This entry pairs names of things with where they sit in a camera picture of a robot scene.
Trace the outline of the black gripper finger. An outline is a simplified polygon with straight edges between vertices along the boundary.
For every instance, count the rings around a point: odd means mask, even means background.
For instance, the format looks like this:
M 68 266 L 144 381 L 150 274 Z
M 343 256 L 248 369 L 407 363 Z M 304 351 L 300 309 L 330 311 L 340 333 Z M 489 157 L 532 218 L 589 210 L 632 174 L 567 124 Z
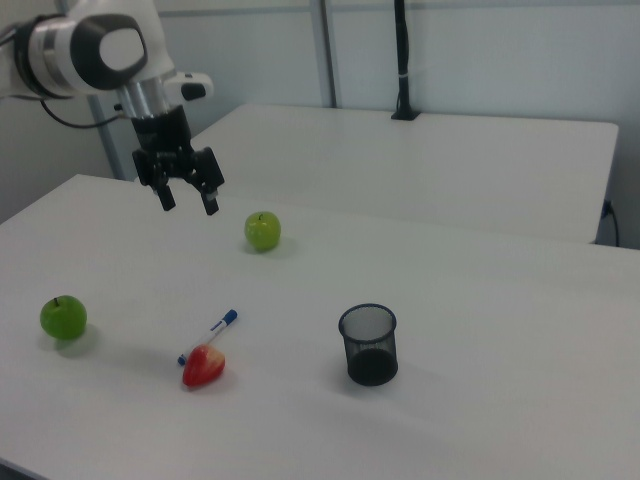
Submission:
M 140 184 L 153 190 L 164 211 L 173 209 L 176 203 L 168 186 L 169 177 L 157 155 L 145 150 L 136 150 L 132 157 Z
M 219 210 L 217 195 L 224 184 L 224 176 L 210 147 L 182 154 L 174 173 L 200 193 L 208 216 Z

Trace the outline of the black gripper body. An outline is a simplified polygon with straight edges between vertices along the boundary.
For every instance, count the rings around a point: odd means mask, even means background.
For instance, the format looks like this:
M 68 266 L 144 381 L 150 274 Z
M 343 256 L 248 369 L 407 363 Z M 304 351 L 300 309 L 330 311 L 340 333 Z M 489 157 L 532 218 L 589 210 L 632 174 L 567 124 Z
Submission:
M 191 131 L 183 106 L 155 117 L 133 118 L 131 120 L 139 146 L 132 152 L 156 153 L 182 151 L 191 154 Z

